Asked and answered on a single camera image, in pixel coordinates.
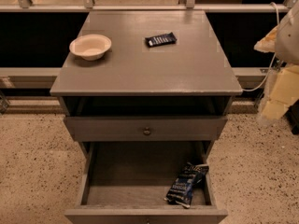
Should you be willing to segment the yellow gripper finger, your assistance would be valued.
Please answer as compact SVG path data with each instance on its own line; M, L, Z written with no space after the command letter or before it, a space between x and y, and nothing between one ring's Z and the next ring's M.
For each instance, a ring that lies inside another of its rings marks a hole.
M261 125L273 124L298 100L299 65L288 63L279 71L271 70L258 108L258 122Z
M263 53L275 52L278 28L274 27L264 38L254 45L254 49Z

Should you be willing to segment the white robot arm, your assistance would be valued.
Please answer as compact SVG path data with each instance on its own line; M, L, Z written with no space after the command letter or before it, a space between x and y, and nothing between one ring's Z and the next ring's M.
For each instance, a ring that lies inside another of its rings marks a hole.
M269 125L282 118L299 100L299 1L254 49L273 52L286 64L279 71L270 71L259 104L258 121Z

